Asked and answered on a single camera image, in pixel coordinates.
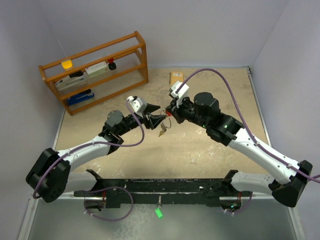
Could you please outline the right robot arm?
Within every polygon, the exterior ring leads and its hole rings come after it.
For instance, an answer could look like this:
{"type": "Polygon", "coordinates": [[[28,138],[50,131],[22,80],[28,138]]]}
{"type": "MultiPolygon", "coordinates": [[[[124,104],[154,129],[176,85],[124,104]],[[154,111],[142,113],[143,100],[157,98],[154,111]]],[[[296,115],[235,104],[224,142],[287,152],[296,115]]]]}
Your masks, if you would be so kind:
{"type": "Polygon", "coordinates": [[[307,185],[307,176],[311,174],[311,163],[290,159],[250,136],[242,122],[221,112],[219,101],[209,92],[196,94],[194,100],[175,92],[170,96],[172,101],[166,111],[178,124],[189,121],[204,128],[212,140],[242,153],[267,171],[267,174],[229,171],[222,183],[226,195],[257,192],[271,195],[287,207],[297,205],[307,185]]]}

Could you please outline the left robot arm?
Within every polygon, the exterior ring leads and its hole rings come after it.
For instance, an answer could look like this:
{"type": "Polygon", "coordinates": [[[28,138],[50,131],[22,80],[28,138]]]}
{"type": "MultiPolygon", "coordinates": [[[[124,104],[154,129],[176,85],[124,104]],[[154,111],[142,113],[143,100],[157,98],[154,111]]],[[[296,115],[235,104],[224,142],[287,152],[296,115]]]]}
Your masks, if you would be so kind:
{"type": "Polygon", "coordinates": [[[67,188],[70,173],[85,163],[99,157],[108,156],[119,148],[125,148],[122,135],[140,128],[141,136],[145,130],[156,129],[165,115],[153,115],[160,106],[143,103],[137,100],[127,102],[130,114],[124,116],[119,110],[107,115],[102,131],[93,139],[65,150],[45,149],[26,176],[26,183],[32,187],[34,199],[43,199],[50,203],[56,200],[67,188]]]}

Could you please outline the bunch of metal keys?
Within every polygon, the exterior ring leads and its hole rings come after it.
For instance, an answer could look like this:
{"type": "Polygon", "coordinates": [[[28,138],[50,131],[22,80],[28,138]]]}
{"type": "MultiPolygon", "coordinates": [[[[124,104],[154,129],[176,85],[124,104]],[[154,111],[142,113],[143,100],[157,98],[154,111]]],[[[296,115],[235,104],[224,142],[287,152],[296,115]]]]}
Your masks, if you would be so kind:
{"type": "Polygon", "coordinates": [[[166,133],[166,131],[167,131],[167,127],[164,126],[164,125],[161,125],[161,130],[160,130],[158,136],[159,136],[159,137],[163,136],[163,135],[166,133]]]}

